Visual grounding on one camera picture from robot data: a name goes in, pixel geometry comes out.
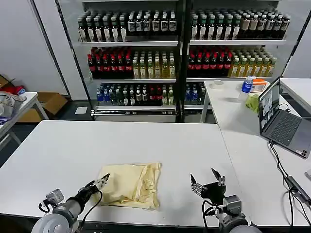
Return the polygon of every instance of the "laptop screen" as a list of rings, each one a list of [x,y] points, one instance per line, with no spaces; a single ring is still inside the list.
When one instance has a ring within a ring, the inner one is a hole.
[[[260,134],[269,125],[274,114],[279,109],[280,78],[271,83],[259,96],[259,130]]]

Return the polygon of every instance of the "laptop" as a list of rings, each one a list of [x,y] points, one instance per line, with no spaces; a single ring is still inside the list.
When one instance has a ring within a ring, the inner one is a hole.
[[[260,135],[308,158],[311,150],[311,122],[285,111],[285,104],[280,109],[279,93],[280,78],[277,78],[259,96]]]

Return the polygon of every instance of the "display refrigerator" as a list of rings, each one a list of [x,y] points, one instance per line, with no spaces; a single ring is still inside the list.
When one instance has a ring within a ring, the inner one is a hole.
[[[295,0],[56,0],[95,120],[199,122],[206,80],[282,77]]]

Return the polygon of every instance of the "black cable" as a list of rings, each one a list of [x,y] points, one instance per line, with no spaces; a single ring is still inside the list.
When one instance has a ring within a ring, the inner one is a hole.
[[[102,198],[103,198],[103,193],[102,193],[100,190],[98,190],[97,193],[100,193],[100,194],[101,194],[101,198],[99,198],[98,202],[97,202],[97,203],[87,212],[87,214],[84,216],[84,218],[83,218],[83,220],[82,220],[82,222],[81,222],[81,224],[80,224],[80,227],[79,227],[79,230],[80,230],[80,231],[82,230],[82,228],[83,228],[83,226],[84,226],[84,223],[85,223],[85,221],[86,221],[87,215],[99,204],[99,202],[101,202],[101,200],[102,200]]]

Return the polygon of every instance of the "white table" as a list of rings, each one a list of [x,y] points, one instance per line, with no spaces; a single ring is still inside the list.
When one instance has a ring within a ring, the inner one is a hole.
[[[4,146],[13,138],[18,144],[21,144],[19,138],[15,135],[15,133],[11,130],[14,124],[21,118],[31,107],[35,107],[39,115],[42,119],[48,120],[47,114],[44,112],[40,102],[38,101],[38,93],[37,92],[26,92],[21,94],[21,96],[25,96],[27,99],[15,110],[16,113],[8,122],[4,125],[0,126],[0,150],[4,148]]]
[[[311,79],[281,80],[281,88],[311,114]]]
[[[226,195],[241,195],[216,124],[42,121],[0,168],[7,178],[0,179],[0,213],[42,217],[38,204],[50,191],[60,188],[67,199],[96,179],[103,165],[150,162],[162,164],[158,210],[101,206],[87,220],[203,226],[203,200],[191,190],[190,173],[211,183],[211,167],[226,176]],[[79,220],[90,207],[88,202]],[[207,222],[218,226],[215,217]]]
[[[242,188],[242,200],[246,202],[251,221],[258,226],[288,226],[291,212],[287,189],[276,168],[274,155],[268,141],[259,135],[259,118],[244,104],[236,102],[240,81],[225,82],[224,90],[210,88],[213,81],[205,82],[208,101],[225,140],[230,159]],[[280,103],[286,103],[280,96]],[[291,113],[297,112],[289,105]],[[311,181],[304,172],[311,169],[311,158],[303,159],[275,146],[286,171],[311,195]],[[295,200],[295,206],[301,210]],[[308,216],[311,211],[305,205]],[[294,208],[294,225],[307,225],[304,217]]]

